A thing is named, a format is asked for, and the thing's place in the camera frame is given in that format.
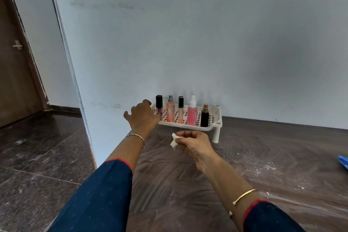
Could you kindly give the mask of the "person's left hand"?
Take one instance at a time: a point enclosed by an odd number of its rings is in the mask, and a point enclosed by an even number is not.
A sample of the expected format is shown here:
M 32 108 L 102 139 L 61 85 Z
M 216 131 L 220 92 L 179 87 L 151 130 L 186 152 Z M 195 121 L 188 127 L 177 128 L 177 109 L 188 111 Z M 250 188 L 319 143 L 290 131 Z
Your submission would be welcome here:
M 132 121 L 128 121 L 128 123 L 131 127 L 131 133 L 139 134 L 144 139 L 148 137 L 162 118 L 160 114 L 154 113 L 151 109 L 151 102 L 147 99 L 133 106 L 130 114 L 132 114 Z

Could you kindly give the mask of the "person's right hand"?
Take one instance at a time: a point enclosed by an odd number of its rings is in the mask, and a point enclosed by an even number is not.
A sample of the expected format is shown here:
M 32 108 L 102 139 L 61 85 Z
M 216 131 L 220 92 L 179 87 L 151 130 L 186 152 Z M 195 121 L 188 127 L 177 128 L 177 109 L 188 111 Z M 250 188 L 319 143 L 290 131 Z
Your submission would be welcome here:
M 182 137 L 177 139 L 177 143 L 191 143 L 192 154 L 189 155 L 194 159 L 197 169 L 206 175 L 208 168 L 219 160 L 219 155 L 213 150 L 208 135 L 196 130 L 179 131 L 176 135 Z

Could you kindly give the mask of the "brown wooden door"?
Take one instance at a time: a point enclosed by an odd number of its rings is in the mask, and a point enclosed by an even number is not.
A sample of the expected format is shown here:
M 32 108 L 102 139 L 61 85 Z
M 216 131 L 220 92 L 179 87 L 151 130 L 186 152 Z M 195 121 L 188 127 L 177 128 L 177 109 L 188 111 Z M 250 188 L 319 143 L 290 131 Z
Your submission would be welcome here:
M 0 0 L 0 128 L 44 111 L 46 100 L 15 1 Z

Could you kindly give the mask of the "slim black-capped lip gloss tube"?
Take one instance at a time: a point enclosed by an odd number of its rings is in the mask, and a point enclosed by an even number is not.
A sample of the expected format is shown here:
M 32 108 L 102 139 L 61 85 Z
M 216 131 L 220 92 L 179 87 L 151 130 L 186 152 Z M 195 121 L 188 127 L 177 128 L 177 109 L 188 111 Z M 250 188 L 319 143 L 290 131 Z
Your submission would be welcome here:
M 177 114 L 177 122 L 179 124 L 183 124 L 183 117 L 184 117 L 184 97 L 179 96 L 178 97 L 178 114 Z

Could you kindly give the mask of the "dark blue red-trimmed sleeve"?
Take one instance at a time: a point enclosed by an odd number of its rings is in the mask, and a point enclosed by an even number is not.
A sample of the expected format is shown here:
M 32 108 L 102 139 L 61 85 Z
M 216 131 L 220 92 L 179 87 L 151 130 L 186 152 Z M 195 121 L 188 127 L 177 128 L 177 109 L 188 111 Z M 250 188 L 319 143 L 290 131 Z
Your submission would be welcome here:
M 267 200 L 253 202 L 243 216 L 243 232 L 307 232 Z
M 47 232 L 125 232 L 132 178 L 125 160 L 104 162 L 72 195 Z

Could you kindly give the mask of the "person's right forearm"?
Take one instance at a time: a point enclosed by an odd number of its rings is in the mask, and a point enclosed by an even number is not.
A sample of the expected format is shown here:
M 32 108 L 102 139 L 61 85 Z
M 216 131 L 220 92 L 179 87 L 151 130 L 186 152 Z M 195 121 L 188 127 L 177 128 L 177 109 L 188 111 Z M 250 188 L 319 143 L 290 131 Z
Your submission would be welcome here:
M 259 192 L 253 192 L 243 197 L 234 206 L 233 201 L 254 188 L 221 157 L 208 168 L 208 173 L 205 176 L 211 182 L 226 211 L 233 211 L 232 220 L 238 231 L 243 232 L 243 216 L 247 208 L 256 200 L 263 200 L 264 197 Z

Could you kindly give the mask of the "white tissue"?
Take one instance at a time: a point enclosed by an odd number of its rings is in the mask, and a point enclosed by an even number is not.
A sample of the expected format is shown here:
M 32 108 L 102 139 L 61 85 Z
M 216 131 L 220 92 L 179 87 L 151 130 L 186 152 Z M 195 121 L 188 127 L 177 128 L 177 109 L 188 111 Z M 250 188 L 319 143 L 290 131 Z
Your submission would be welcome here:
M 182 137 L 177 136 L 175 133 L 172 133 L 172 138 L 173 138 L 173 140 L 172 140 L 170 146 L 173 148 L 173 150 L 176 150 L 176 146 L 178 145 L 178 143 L 176 141 L 177 141 L 177 139 L 182 138 Z

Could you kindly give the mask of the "pink white-capped spray bottle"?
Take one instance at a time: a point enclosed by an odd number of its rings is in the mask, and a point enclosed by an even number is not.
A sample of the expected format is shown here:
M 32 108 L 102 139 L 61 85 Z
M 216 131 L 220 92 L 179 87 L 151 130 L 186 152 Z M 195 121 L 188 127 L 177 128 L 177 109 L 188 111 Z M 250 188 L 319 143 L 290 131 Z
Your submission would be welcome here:
M 194 95 L 191 96 L 190 104 L 187 109 L 187 125 L 196 126 L 198 108 L 196 104 L 196 98 Z

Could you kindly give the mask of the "black gold-capped perfume bottle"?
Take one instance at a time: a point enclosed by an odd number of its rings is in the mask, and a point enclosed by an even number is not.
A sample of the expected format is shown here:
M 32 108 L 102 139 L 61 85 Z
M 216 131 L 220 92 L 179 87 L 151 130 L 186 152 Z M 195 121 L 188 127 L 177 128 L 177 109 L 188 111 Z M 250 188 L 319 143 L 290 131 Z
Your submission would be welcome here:
M 200 117 L 200 126 L 201 127 L 208 127 L 209 125 L 209 111 L 208 111 L 208 103 L 204 103 L 202 111 L 201 111 L 201 117 Z

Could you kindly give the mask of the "white slotted plastic rack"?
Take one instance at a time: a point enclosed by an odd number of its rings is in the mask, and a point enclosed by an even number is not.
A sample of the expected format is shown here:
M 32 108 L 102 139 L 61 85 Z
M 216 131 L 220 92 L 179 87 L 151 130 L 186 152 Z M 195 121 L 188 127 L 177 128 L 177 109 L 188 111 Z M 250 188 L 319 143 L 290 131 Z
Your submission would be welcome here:
M 163 114 L 162 114 L 162 120 L 159 121 L 158 124 L 165 125 L 169 127 L 177 127 L 182 128 L 185 130 L 197 130 L 197 131 L 211 131 L 214 130 L 212 142 L 218 143 L 219 142 L 219 136 L 220 136 L 220 128 L 222 128 L 223 122 L 222 122 L 222 115 L 221 115 L 221 105 L 219 104 L 212 104 L 208 107 L 208 113 L 209 113 L 209 119 L 208 119 L 208 126 L 202 127 L 201 126 L 201 112 L 203 107 L 198 106 L 197 107 L 197 120 L 195 125 L 189 125 L 187 124 L 187 110 L 189 105 L 184 105 L 183 108 L 183 123 L 178 123 L 178 114 L 179 114 L 179 108 L 178 104 L 175 104 L 175 120 L 174 122 L 167 122 L 167 111 L 166 111 L 166 104 L 163 104 Z

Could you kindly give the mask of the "peach spray bottle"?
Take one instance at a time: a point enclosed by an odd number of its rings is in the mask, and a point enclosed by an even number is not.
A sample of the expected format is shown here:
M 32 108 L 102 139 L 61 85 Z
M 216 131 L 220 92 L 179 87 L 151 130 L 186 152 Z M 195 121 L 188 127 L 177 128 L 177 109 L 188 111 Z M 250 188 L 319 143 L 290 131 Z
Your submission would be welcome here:
M 173 95 L 168 96 L 168 101 L 166 103 L 166 121 L 175 122 L 175 102 L 173 100 Z

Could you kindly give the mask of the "person's left forearm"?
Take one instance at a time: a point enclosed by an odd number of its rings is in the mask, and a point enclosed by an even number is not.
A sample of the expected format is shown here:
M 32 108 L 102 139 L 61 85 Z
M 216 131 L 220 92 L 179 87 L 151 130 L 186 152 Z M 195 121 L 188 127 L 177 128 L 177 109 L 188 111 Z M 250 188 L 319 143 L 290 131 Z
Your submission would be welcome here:
M 142 147 L 143 142 L 140 138 L 129 136 L 118 144 L 113 152 L 107 157 L 105 162 L 121 160 L 129 166 L 133 173 L 143 150 Z

